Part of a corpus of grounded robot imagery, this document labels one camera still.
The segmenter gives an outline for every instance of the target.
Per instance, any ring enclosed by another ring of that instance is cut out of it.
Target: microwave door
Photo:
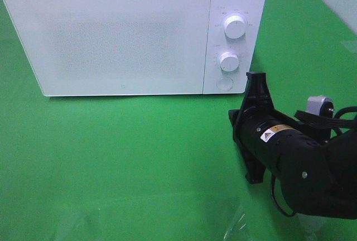
[[[5,0],[44,95],[202,93],[210,0]]]

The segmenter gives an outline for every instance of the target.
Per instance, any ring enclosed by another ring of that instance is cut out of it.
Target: green surface
[[[357,54],[341,43],[355,40],[320,0],[267,0],[252,70],[287,114],[310,95],[356,105]],[[305,239],[274,208],[269,176],[244,178],[227,114],[243,95],[44,97],[2,1],[0,91],[1,241],[223,240],[238,207],[241,237]],[[317,237],[356,229],[328,219]]]

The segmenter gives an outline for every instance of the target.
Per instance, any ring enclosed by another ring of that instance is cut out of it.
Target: round button
[[[247,20],[242,15],[233,15],[224,21],[224,32],[229,38],[240,38],[244,35],[247,27]]]
[[[220,80],[217,81],[217,88],[219,88],[220,90],[230,90],[233,87],[233,80],[231,80],[231,78],[221,78]]]
[[[232,52],[225,52],[219,58],[221,69],[225,72],[232,72],[239,66],[238,56]]]

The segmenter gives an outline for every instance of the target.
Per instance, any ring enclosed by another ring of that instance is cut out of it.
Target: yellow warning sticker
[[[263,134],[260,136],[260,138],[263,141],[268,142],[276,133],[278,133],[279,131],[284,131],[285,129],[293,129],[293,128],[288,125],[276,125],[264,131]]]

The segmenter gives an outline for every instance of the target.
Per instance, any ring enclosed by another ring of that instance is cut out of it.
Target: microwave oven
[[[3,0],[43,95],[242,93],[265,0]]]

